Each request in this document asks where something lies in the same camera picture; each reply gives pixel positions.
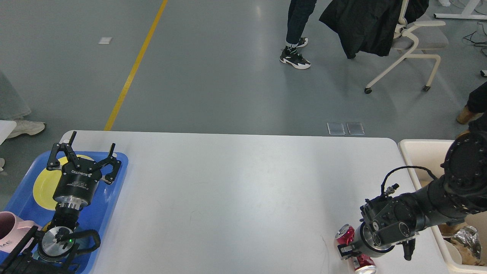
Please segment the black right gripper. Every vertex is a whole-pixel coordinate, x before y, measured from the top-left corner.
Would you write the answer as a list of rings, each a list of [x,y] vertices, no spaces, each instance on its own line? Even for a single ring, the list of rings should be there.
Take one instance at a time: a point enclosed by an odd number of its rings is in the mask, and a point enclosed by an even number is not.
[[[374,245],[372,233],[366,223],[361,223],[358,232],[355,232],[355,237],[351,244],[337,245],[341,260],[347,260],[361,254],[365,254],[372,258],[378,258],[390,252],[393,248],[394,246],[391,244],[386,244],[384,246]]]

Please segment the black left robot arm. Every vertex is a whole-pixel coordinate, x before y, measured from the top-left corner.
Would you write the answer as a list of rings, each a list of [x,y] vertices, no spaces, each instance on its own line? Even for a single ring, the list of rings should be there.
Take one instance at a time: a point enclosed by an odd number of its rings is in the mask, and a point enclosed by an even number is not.
[[[88,274],[127,171],[128,158],[55,143],[31,165],[5,207],[20,239],[1,245],[2,274]]]

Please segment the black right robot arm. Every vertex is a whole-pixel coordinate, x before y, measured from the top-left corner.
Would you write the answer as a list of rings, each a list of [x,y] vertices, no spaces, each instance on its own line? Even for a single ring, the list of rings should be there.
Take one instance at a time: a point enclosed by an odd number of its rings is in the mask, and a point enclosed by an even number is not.
[[[395,184],[381,185],[379,196],[366,199],[360,207],[361,225],[351,243],[339,244],[342,260],[359,256],[380,257],[403,246],[405,260],[411,260],[415,237],[426,228],[461,223],[466,216],[486,211],[485,131],[458,137],[442,164],[444,175],[433,177],[425,187],[395,197]]]

